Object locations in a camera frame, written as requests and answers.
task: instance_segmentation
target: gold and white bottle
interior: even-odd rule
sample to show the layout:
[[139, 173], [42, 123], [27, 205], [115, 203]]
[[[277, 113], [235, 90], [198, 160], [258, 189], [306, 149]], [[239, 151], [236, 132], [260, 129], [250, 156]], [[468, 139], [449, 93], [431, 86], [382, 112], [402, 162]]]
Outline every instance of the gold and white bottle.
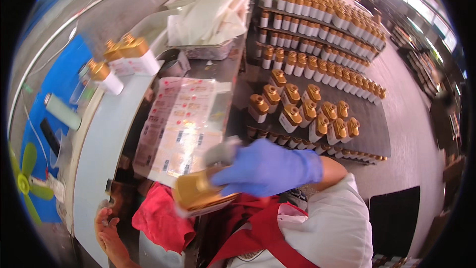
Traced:
[[103, 56], [109, 68], [116, 76], [127, 76], [134, 74], [134, 69], [126, 62], [119, 48], [121, 44], [114, 43], [111, 39], [106, 42], [106, 51]]
[[134, 38], [130, 33], [125, 34], [119, 51], [135, 74], [153, 76], [160, 70], [154, 53], [143, 37]]
[[301, 123], [302, 117], [299, 115], [299, 109], [294, 105], [285, 105], [281, 114], [279, 115], [279, 122], [284, 130], [292, 133]]
[[346, 126], [342, 118], [337, 118], [329, 125], [329, 131], [327, 132], [327, 142], [329, 145], [336, 145], [340, 140], [346, 137]]
[[301, 104], [301, 106], [299, 108], [299, 114], [301, 115], [301, 118], [302, 118], [302, 121], [299, 124], [299, 126], [301, 128], [306, 128], [309, 125], [309, 123], [314, 121], [314, 119], [317, 116], [316, 107], [317, 107], [316, 103], [314, 103], [310, 99], [305, 100]]
[[265, 99], [259, 94], [253, 94], [249, 98], [248, 104], [248, 113], [256, 120], [258, 123], [263, 123], [266, 120], [266, 115], [268, 114], [269, 106], [265, 103]]
[[270, 84], [265, 85], [263, 87], [263, 98], [265, 99], [265, 103], [269, 106], [268, 113], [274, 113], [277, 105], [279, 105], [279, 101], [281, 101], [276, 87]]
[[309, 141], [315, 143], [327, 134], [329, 120], [322, 114], [319, 114], [309, 126]]

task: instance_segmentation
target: red cloth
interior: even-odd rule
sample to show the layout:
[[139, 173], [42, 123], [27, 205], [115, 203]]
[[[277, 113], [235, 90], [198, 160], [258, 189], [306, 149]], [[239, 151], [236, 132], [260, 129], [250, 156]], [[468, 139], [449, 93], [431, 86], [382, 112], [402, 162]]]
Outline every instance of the red cloth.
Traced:
[[[281, 205], [281, 203], [270, 205], [253, 215], [248, 220], [251, 224], [251, 230], [241, 229], [231, 235], [220, 248], [220, 251], [213, 258], [210, 265], [223, 259], [267, 249], [285, 267], [318, 268], [318, 266], [298, 253], [284, 240], [284, 236], [277, 224], [277, 214]], [[294, 205], [287, 205], [306, 214], [306, 212]]]
[[132, 226], [166, 251], [179, 254], [195, 237], [195, 218], [181, 218], [169, 187], [156, 182], [132, 217]]
[[268, 202], [240, 194], [225, 208], [208, 214], [205, 236], [199, 252], [200, 263], [208, 265], [231, 234], [259, 211], [277, 204], [278, 200], [279, 196], [270, 197]]

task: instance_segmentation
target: red apron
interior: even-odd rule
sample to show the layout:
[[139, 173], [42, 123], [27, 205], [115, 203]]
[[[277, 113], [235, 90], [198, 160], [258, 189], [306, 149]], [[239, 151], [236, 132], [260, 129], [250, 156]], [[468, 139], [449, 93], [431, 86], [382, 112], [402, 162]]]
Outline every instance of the red apron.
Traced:
[[[287, 204], [306, 214], [298, 207]], [[284, 236], [277, 224], [277, 214], [280, 205], [279, 203], [270, 205], [253, 215], [248, 220], [252, 229], [241, 229], [231, 235], [213, 258], [209, 267], [223, 259], [267, 249], [278, 261], [288, 268], [318, 268], [318, 266], [303, 257], [284, 240]]]

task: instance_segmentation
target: shelf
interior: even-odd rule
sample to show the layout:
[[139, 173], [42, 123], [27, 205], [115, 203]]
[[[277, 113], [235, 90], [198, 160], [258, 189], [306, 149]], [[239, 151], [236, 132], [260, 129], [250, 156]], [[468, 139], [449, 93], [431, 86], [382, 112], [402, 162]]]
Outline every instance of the shelf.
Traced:
[[[258, 72], [253, 74], [253, 76], [257, 78], [252, 83], [249, 83], [249, 85], [252, 88], [253, 93], [262, 94], [263, 86], [268, 83], [271, 71], [252, 65], [248, 66], [248, 70]], [[321, 89], [320, 94], [322, 97], [321, 102], [318, 102], [318, 107], [320, 107], [325, 101], [337, 103], [340, 100], [344, 100], [349, 104], [349, 117], [354, 116], [360, 122], [359, 136], [348, 143], [339, 142], [335, 146], [384, 157], [391, 156], [390, 136], [388, 134], [387, 120], [382, 104], [375, 105], [366, 99], [359, 98], [323, 83], [306, 79], [304, 76], [296, 77], [295, 75], [286, 75], [286, 79], [288, 83], [293, 83], [299, 88], [300, 94], [304, 92], [309, 83], [317, 85]], [[309, 127], [298, 127], [293, 133], [287, 133], [284, 130], [278, 122], [278, 117], [282, 109], [283, 106], [280, 103], [276, 112], [268, 114], [263, 123], [257, 123], [253, 117], [248, 114], [247, 108], [243, 109], [243, 112], [246, 112], [246, 115], [244, 115], [243, 118], [245, 119], [247, 126], [280, 135], [308, 140]], [[318, 143], [327, 144], [327, 137], [321, 138]]]
[[317, 20], [316, 18], [312, 18], [312, 17], [309, 17], [309, 16], [296, 15], [294, 13], [288, 13], [286, 11], [279, 10], [279, 9], [276, 8], [277, 7], [277, 2], [275, 0], [273, 0], [273, 7], [272, 8], [266, 8], [265, 6], [263, 6], [263, 4], [260, 4], [259, 7], [263, 10], [267, 10], [267, 11], [270, 11], [270, 12], [273, 12], [273, 13], [276, 13], [276, 14], [280, 14], [280, 15], [284, 15], [284, 16], [290, 16], [290, 17], [294, 17], [294, 18], [298, 18], [298, 19], [303, 19], [303, 20], [306, 20], [306, 21], [311, 21], [313, 23], [319, 23], [320, 25], [327, 26], [330, 29], [333, 29], [333, 30], [339, 31], [341, 33], [344, 33], [344, 34], [346, 34], [346, 35], [348, 35], [348, 36], [350, 36], [354, 39], [358, 39], [360, 42], [372, 46], [373, 48], [375, 48], [379, 52], [384, 50], [384, 48], [382, 48], [382, 50], [379, 50], [377, 47], [375, 47], [375, 45], [372, 45], [371, 43], [369, 43], [368, 41], [366, 41], [362, 38], [354, 36], [348, 30], [343, 30], [343, 29], [337, 28], [336, 26], [334, 26], [332, 24], [332, 21], [331, 21], [331, 23], [327, 23], [327, 22], [320, 21], [320, 20]]
[[288, 30], [277, 30], [273, 27], [262, 27], [262, 26], [259, 26], [259, 28], [261, 28], [262, 30], [269, 30], [269, 31], [275, 31], [275, 32], [279, 32], [279, 33], [284, 33], [284, 34], [287, 34], [287, 35], [291, 35], [293, 37], [300, 37], [301, 39], [308, 39], [308, 40], [311, 40], [311, 41], [315, 41], [317, 43], [321, 43], [321, 44], [324, 44], [324, 45], [328, 45], [328, 46], [331, 46], [333, 48], [336, 48], [338, 49], [339, 51], [342, 51], [348, 55], [352, 55], [353, 57], [357, 57], [358, 59], [360, 60], [366, 60], [368, 62], [372, 62], [370, 59], [368, 59], [367, 57], [363, 57], [363, 56], [360, 56], [358, 54], [355, 54], [354, 52], [350, 51], [349, 49], [344, 49], [342, 48], [341, 46], [337, 46], [336, 44], [333, 44], [333, 43], [329, 43], [328, 41], [324, 40], [324, 39], [320, 39], [320, 38], [316, 38], [316, 37], [310, 37], [310, 36], [307, 36], [307, 35], [304, 35], [302, 33], [298, 33], [298, 32], [290, 32]]

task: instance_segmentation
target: hand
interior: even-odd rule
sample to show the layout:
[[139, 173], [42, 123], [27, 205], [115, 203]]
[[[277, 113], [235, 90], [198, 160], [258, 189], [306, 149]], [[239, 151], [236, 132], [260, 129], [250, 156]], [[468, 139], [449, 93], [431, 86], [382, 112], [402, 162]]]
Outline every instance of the hand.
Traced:
[[112, 209], [107, 207], [101, 208], [98, 211], [98, 215], [94, 219], [96, 240], [116, 267], [127, 267], [131, 260], [127, 248], [117, 233], [116, 225], [119, 223], [119, 218], [115, 217], [108, 223], [108, 216], [111, 213]]
[[255, 197], [282, 193], [322, 180], [322, 163], [311, 150], [289, 150], [258, 139], [237, 149], [233, 164], [211, 177], [215, 186], [226, 185], [221, 194], [244, 192]]

